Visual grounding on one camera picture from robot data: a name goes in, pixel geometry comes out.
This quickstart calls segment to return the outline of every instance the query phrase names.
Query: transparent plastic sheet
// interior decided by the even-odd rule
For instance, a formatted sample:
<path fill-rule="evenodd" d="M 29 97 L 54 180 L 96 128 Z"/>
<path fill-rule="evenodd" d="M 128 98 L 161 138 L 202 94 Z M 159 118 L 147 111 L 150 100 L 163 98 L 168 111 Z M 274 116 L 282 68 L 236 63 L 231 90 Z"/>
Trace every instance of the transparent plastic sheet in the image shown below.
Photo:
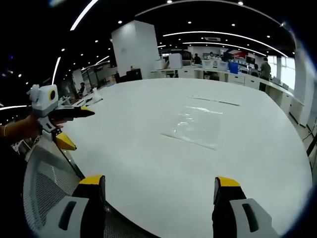
<path fill-rule="evenodd" d="M 162 135 L 217 149 L 222 113 L 201 107 L 185 107 Z"/>

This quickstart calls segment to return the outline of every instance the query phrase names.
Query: curved light strip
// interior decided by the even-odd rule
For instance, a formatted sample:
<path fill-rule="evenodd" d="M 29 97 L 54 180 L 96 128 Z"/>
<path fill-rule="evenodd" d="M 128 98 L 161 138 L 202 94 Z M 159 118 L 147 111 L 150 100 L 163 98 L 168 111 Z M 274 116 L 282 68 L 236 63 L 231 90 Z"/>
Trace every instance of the curved light strip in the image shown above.
<path fill-rule="evenodd" d="M 86 15 L 86 13 L 93 7 L 93 5 L 96 4 L 96 2 L 98 2 L 98 0 L 92 0 L 85 8 L 84 10 L 81 12 L 81 14 L 78 16 L 78 18 L 76 19 L 76 21 L 74 22 L 74 24 L 71 27 L 71 31 L 75 30 L 75 28 L 77 27 L 77 25 L 79 24 L 79 22 L 84 18 L 84 16 Z"/>
<path fill-rule="evenodd" d="M 260 52 L 257 52 L 257 51 L 254 51 L 254 50 L 251 50 L 251 49 L 248 49 L 248 48 L 244 48 L 244 47 L 241 47 L 241 46 L 235 46 L 235 45 L 229 45 L 229 44 L 223 44 L 223 43 L 215 43 L 215 42 L 185 42 L 183 44 L 211 44 L 211 45 L 221 45 L 221 46 L 231 46 L 231 47 L 237 47 L 237 48 L 241 48 L 241 49 L 245 49 L 245 50 L 248 50 L 248 51 L 252 51 L 254 53 L 257 53 L 259 55 L 262 55 L 262 56 L 266 56 L 265 54 L 262 54 Z"/>
<path fill-rule="evenodd" d="M 250 37 L 246 37 L 246 36 L 241 36 L 241 35 L 237 35 L 237 34 L 232 34 L 232 33 L 226 33 L 226 32 L 219 32 L 219 31 L 185 31 L 185 32 L 178 32 L 178 33 L 172 33 L 172 34 L 167 34 L 167 35 L 163 35 L 164 37 L 165 36 L 174 36 L 174 35 L 181 35 L 181 34 L 189 34 L 189 33 L 213 33 L 213 34 L 222 34 L 222 35 L 228 35 L 228 36 L 236 36 L 236 37 L 240 37 L 240 38 L 244 38 L 244 39 L 247 39 L 247 40 L 250 40 L 250 41 L 254 41 L 254 42 L 257 42 L 259 44 L 262 44 L 266 47 L 269 47 L 271 48 L 272 50 L 275 50 L 276 52 L 279 52 L 281 55 L 285 56 L 286 58 L 288 58 L 288 56 L 286 54 L 284 54 L 283 52 L 279 51 L 278 49 L 272 47 L 272 46 L 269 46 L 268 44 L 266 43 L 263 43 L 261 41 L 258 41 L 258 40 L 255 40 L 255 39 L 252 39 Z"/>
<path fill-rule="evenodd" d="M 2 110 L 6 110 L 6 109 L 12 109 L 12 108 L 25 108 L 27 107 L 26 105 L 22 105 L 22 106 L 10 106 L 10 107 L 5 107 L 5 108 L 0 108 L 0 111 Z"/>
<path fill-rule="evenodd" d="M 256 9 L 254 9 L 254 8 L 252 8 L 252 7 L 249 7 L 249 6 L 239 5 L 238 3 L 235 3 L 235 2 L 223 1 L 223 0 L 180 0 L 180 1 L 175 1 L 175 2 L 172 2 L 172 3 L 165 3 L 165 4 L 162 4 L 162 5 L 159 5 L 159 6 L 152 7 L 152 8 L 150 8 L 150 9 L 148 9 L 148 10 L 145 10 L 145 11 L 142 11 L 142 12 L 136 14 L 135 17 L 140 16 L 140 15 L 142 15 L 142 14 L 144 14 L 144 13 L 149 12 L 149 11 L 152 11 L 152 10 L 155 10 L 155 9 L 158 9 L 158 8 L 161 8 L 161 7 L 164 7 L 164 6 L 169 6 L 169 5 L 178 4 L 178 3 L 184 3 L 184 2 L 192 2 L 192 1 L 214 1 L 214 2 L 222 2 L 222 3 L 231 4 L 231 5 L 236 5 L 236 6 L 238 6 L 238 7 L 244 7 L 244 8 L 246 8 L 246 9 L 255 11 L 255 12 L 257 12 L 257 13 L 263 15 L 263 16 L 269 18 L 270 20 L 274 21 L 275 23 L 277 23 L 279 26 L 284 27 L 284 25 L 282 25 L 281 23 L 279 23 L 277 20 L 275 20 L 274 18 L 272 18 L 272 17 L 266 15 L 265 13 L 263 13 L 263 12 L 261 12 L 261 11 L 259 11 L 259 10 L 256 10 Z"/>
<path fill-rule="evenodd" d="M 58 57 L 56 65 L 55 65 L 55 69 L 54 69 L 54 74 L 53 74 L 53 80 L 52 80 L 52 85 L 54 84 L 54 80 L 55 80 L 55 75 L 56 75 L 56 71 L 57 71 L 57 67 L 60 61 L 60 57 Z"/>
<path fill-rule="evenodd" d="M 100 63 L 101 61 L 104 61 L 105 59 L 109 58 L 109 56 L 104 57 L 103 59 L 101 59 L 100 61 L 98 61 L 96 64 Z"/>

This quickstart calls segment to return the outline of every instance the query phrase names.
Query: floor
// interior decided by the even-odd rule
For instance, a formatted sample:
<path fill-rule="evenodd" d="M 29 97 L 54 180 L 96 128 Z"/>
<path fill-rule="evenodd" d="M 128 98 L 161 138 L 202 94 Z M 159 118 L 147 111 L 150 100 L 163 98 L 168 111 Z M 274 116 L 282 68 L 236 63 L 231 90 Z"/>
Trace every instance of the floor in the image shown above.
<path fill-rule="evenodd" d="M 294 125 L 294 127 L 296 128 L 299 137 L 303 140 L 305 137 L 307 137 L 310 134 L 310 130 L 308 129 L 308 127 L 303 127 L 301 125 L 298 125 L 297 122 L 294 120 L 294 118 L 289 114 L 288 118 L 290 119 L 290 121 L 292 122 L 292 124 Z M 313 136 L 309 135 L 304 141 L 303 144 L 305 146 L 306 149 L 308 149 L 308 146 L 310 145 L 310 143 L 313 140 Z M 316 161 L 316 157 L 317 157 L 317 146 L 314 147 L 312 153 L 309 156 L 309 161 L 311 163 L 311 167 L 313 169 L 313 182 L 316 183 L 317 182 L 317 161 Z"/>

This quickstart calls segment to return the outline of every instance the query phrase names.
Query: white table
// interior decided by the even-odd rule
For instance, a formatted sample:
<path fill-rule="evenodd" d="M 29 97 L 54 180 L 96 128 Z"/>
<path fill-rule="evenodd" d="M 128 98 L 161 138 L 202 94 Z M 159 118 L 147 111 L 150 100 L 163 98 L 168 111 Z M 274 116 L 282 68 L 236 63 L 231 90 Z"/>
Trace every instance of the white table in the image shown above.
<path fill-rule="evenodd" d="M 86 176 L 106 176 L 107 201 L 145 230 L 211 238 L 216 176 L 237 180 L 279 234 L 299 215 L 312 186 L 309 161 L 294 126 L 265 93 L 170 78 L 116 84 L 103 96 L 90 106 L 94 116 L 65 125 L 78 148 L 71 154 Z M 223 113 L 217 150 L 161 135 L 184 106 Z"/>

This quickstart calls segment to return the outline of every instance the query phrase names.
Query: computer monitor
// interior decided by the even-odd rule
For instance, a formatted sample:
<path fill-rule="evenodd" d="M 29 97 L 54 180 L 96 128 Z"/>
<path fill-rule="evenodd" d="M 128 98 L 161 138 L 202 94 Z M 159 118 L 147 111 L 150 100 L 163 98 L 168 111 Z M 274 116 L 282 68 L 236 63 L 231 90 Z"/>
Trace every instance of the computer monitor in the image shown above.
<path fill-rule="evenodd" d="M 247 63 L 251 63 L 251 64 L 255 64 L 255 63 L 256 63 L 256 59 L 247 56 L 246 62 L 247 62 Z"/>

